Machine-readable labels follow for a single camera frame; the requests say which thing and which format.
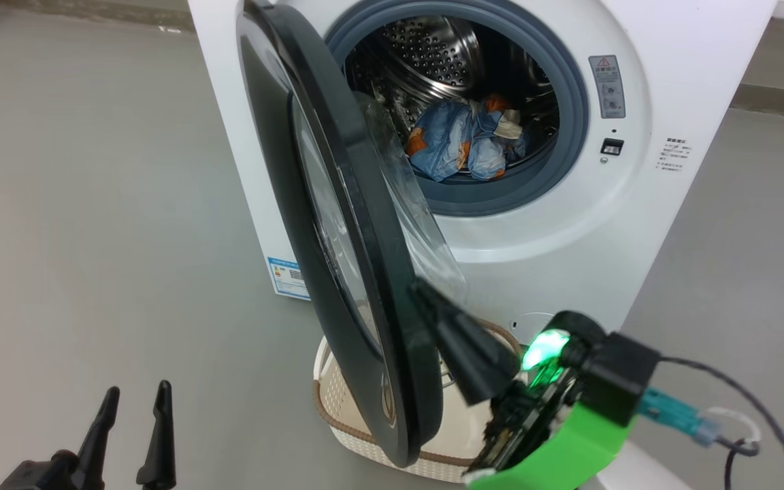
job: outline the blue and orange garment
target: blue and orange garment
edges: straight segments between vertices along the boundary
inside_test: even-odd
[[[404,150],[414,167],[438,182],[466,165],[475,179],[495,179],[508,161],[522,157],[517,123],[519,112],[495,94],[483,102],[439,100],[420,115]]]

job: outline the floor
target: floor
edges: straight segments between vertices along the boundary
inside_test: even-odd
[[[784,424],[784,118],[728,112],[625,330],[737,376]],[[77,449],[122,389],[105,479],[133,487],[159,379],[178,487],[451,488],[361,459],[315,415],[311,305],[277,297],[196,39],[0,12],[0,481]],[[693,372],[657,385],[747,409]],[[691,486],[724,453],[645,422]],[[770,441],[736,487],[784,487]]]

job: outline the warning label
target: warning label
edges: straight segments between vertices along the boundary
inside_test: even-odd
[[[625,92],[616,56],[589,56],[589,65],[598,87],[601,118],[625,118]]]
[[[691,146],[688,146],[687,140],[667,137],[655,162],[655,168],[664,172],[681,172],[685,169],[690,154]]]
[[[271,269],[275,291],[287,297],[310,299],[308,286],[304,283],[304,276],[301,275],[298,264],[268,257],[268,267]]]

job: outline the front-load washing machine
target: front-load washing machine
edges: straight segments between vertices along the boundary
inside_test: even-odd
[[[498,93],[519,110],[532,137],[503,176],[414,173],[461,302],[524,344],[560,310],[618,329],[774,3],[191,2],[275,291],[314,300],[392,462],[438,432],[441,381],[408,290],[413,240],[354,91],[402,145],[440,99]]]

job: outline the laundry basket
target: laundry basket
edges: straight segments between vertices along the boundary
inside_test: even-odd
[[[510,349],[522,355],[519,343],[497,325],[486,328]],[[398,468],[377,446],[349,393],[326,338],[314,361],[314,403],[340,444],[354,453],[392,468]],[[398,468],[434,480],[461,483],[461,474],[483,449],[483,429],[491,419],[489,402],[467,406],[453,382],[444,384],[444,418],[438,435],[424,444],[414,465]]]

